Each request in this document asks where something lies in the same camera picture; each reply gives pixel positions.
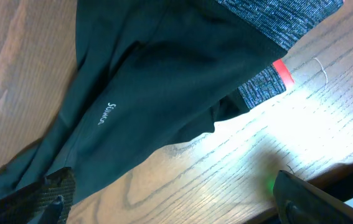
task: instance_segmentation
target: gray knit cuff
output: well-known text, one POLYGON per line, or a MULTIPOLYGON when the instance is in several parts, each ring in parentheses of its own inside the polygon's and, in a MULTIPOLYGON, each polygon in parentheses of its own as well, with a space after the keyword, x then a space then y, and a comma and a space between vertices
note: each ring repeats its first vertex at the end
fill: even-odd
POLYGON ((343 5, 342 0, 216 1, 285 50, 343 5))
POLYGON ((239 86, 238 90, 248 109, 252 109, 260 103, 286 91, 286 87, 275 68, 271 65, 239 86))

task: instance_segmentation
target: folded clothing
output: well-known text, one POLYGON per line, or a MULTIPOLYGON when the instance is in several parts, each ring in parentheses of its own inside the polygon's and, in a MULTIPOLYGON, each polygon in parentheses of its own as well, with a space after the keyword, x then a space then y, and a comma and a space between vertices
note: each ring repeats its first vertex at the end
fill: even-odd
POLYGON ((71 167, 77 203, 156 149, 213 132, 215 121, 258 103, 248 102, 255 94, 241 83, 267 85, 255 75, 272 80, 275 73, 266 67, 287 53, 290 37, 297 41, 304 34, 272 33, 277 20, 252 20, 253 14, 287 18, 289 5, 282 2, 300 2, 305 10, 282 20, 282 27, 305 26, 307 32, 341 6, 339 0, 258 2, 264 10, 240 9, 242 0, 79 0, 78 75, 50 131, 1 169, 0 198, 71 167))

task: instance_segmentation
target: black garment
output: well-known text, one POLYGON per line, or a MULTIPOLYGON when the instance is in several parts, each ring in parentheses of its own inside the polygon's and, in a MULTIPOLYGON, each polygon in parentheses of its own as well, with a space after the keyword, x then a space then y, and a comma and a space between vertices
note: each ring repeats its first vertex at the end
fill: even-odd
POLYGON ((0 174, 0 198, 68 166, 83 200, 156 149, 248 112, 238 86, 286 54, 214 0, 79 0, 76 48, 58 118, 0 174))

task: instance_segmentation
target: wood grain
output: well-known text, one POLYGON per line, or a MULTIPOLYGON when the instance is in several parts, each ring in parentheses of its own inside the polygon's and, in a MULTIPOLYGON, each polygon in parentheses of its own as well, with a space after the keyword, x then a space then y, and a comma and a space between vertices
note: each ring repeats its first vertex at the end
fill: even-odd
MULTIPOLYGON (((75 72, 75 10, 76 0, 0 0, 0 166, 59 109, 75 72)), ((292 90, 157 150, 74 206, 68 223, 242 223, 273 206, 279 169, 309 180, 353 164, 353 1, 284 61, 292 90)))

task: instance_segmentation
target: wood plank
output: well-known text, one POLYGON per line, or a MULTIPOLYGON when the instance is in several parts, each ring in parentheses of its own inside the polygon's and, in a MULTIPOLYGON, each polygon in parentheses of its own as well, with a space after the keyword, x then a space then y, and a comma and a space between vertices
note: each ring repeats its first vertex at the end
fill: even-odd
MULTIPOLYGON (((0 0, 0 166, 59 109, 75 73, 75 10, 76 0, 0 0)), ((292 90, 157 150, 74 206, 68 223, 241 223, 273 206, 279 169, 309 180, 353 164, 353 1, 284 61, 292 90)))

